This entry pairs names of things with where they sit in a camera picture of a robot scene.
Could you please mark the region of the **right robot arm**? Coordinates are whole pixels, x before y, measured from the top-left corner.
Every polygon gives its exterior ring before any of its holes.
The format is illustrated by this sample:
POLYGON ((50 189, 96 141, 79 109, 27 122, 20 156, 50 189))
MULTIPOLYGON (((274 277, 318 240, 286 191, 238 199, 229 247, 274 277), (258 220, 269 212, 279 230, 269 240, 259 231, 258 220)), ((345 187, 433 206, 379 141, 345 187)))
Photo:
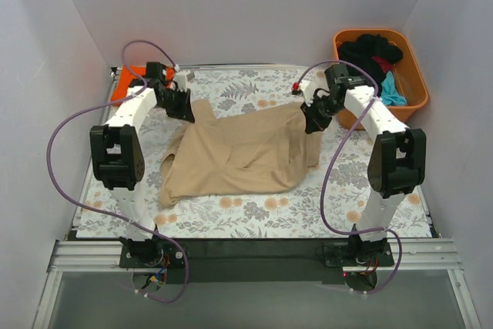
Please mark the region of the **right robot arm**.
POLYGON ((387 241, 390 224, 398 206, 424 181, 427 138, 422 129, 410 129, 378 97, 378 85, 370 74, 357 67, 357 75, 347 71, 352 65, 327 61, 325 83, 307 82, 300 77, 292 86, 302 96, 301 111, 307 134, 324 131, 343 109, 348 110, 373 142, 367 166, 371 192, 361 218, 342 238, 321 248, 329 267, 376 267, 394 265, 387 241))

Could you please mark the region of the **beige t shirt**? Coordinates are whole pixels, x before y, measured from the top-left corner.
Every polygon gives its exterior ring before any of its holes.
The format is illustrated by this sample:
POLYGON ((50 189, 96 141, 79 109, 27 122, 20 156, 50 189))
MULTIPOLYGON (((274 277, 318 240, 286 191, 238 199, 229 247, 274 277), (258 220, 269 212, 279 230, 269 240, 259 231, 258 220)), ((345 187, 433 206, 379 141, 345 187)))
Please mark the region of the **beige t shirt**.
POLYGON ((282 193, 319 163, 322 134, 305 132, 297 102, 222 118, 205 99, 192 108, 196 121, 175 131, 161 161, 162 208, 195 196, 282 193))

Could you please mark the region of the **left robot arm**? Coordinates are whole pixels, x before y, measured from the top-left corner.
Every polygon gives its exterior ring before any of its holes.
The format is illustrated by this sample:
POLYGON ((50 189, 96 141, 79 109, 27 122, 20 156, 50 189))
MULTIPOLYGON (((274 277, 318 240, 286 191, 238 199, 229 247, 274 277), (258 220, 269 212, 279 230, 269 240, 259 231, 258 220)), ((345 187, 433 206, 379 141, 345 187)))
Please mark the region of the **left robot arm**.
POLYGON ((114 116, 89 132, 94 177, 110 191, 127 222, 121 266, 185 266, 185 251, 155 235, 156 223, 146 209, 145 159, 138 132, 149 112, 163 108, 168 117, 189 123, 195 118, 188 82, 190 71, 149 62, 141 79, 133 78, 114 116))

